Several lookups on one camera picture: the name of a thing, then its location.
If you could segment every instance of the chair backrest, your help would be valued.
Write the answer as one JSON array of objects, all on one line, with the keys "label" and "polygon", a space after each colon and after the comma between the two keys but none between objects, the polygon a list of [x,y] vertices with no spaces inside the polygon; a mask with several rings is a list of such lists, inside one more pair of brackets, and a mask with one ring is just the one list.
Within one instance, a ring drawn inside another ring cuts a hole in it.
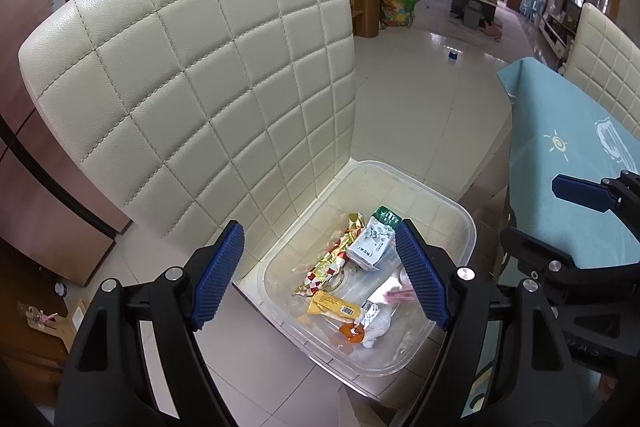
[{"label": "chair backrest", "polygon": [[640,139],[640,50],[593,4],[582,7],[562,75]]},{"label": "chair backrest", "polygon": [[349,0],[72,0],[19,58],[87,177],[185,251],[234,218],[260,258],[350,156]]}]

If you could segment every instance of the gold foil wrapper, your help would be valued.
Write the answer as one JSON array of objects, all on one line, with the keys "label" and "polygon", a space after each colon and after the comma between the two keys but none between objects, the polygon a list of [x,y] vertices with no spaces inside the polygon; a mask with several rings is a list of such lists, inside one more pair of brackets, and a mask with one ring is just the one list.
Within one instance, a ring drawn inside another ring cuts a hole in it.
[{"label": "gold foil wrapper", "polygon": [[356,240],[364,229],[362,214],[349,214],[349,226],[336,243],[327,251],[316,265],[307,272],[304,282],[298,286],[293,295],[310,297],[326,287],[347,262],[347,247]]}]

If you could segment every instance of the clear plastic container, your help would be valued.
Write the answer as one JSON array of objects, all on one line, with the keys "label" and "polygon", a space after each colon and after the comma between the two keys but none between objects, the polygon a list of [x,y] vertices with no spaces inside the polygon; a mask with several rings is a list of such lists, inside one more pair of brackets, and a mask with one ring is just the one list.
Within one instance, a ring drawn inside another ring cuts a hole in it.
[{"label": "clear plastic container", "polygon": [[[307,314],[308,298],[292,292],[324,254],[327,243],[347,227],[347,214],[359,212],[366,222],[381,204],[410,218],[424,240],[443,247],[458,266],[468,263],[476,244],[476,227],[462,206],[389,165],[350,161],[271,248],[258,272],[264,306],[317,349],[367,377],[399,371],[422,346],[434,322],[427,320],[420,304],[396,306],[389,330],[366,348],[348,343],[337,321]],[[393,271],[390,266],[365,271],[349,261],[332,281],[330,292],[364,302]]]}]

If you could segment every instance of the blue gripper pad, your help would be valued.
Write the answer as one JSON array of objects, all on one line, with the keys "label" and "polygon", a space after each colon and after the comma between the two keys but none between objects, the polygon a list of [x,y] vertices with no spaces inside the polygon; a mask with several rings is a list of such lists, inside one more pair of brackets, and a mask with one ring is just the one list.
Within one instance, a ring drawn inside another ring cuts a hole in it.
[{"label": "blue gripper pad", "polygon": [[193,311],[191,323],[195,330],[201,330],[210,321],[216,311],[226,287],[231,281],[240,256],[244,251],[244,230],[240,223],[236,223],[226,234],[218,251],[204,270],[200,281],[196,285],[193,296]]},{"label": "blue gripper pad", "polygon": [[446,329],[450,321],[444,284],[422,251],[418,240],[402,222],[396,228],[396,249],[426,317]]}]

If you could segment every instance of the yellow snack package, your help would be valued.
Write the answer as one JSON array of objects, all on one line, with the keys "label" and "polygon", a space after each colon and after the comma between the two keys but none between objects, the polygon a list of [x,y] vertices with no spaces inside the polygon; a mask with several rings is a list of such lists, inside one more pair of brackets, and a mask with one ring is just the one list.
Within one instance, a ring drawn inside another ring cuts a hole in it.
[{"label": "yellow snack package", "polygon": [[330,319],[344,323],[352,323],[360,317],[361,311],[360,306],[356,304],[318,290],[311,297],[311,302],[306,312],[311,315],[325,315]]}]

